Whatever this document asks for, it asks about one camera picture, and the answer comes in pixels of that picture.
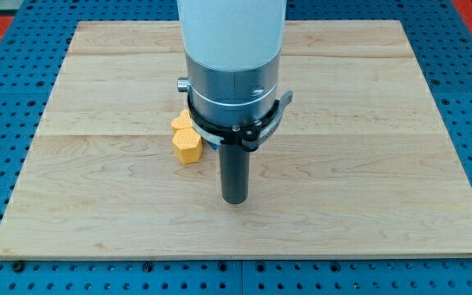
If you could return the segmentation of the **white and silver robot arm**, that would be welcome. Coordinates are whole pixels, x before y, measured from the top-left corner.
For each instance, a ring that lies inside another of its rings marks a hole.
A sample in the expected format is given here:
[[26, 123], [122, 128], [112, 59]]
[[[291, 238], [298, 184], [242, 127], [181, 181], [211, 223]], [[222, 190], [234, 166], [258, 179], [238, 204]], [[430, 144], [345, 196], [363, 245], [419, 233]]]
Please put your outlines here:
[[276, 99], [284, 0], [179, 0], [189, 96], [204, 120], [250, 125]]

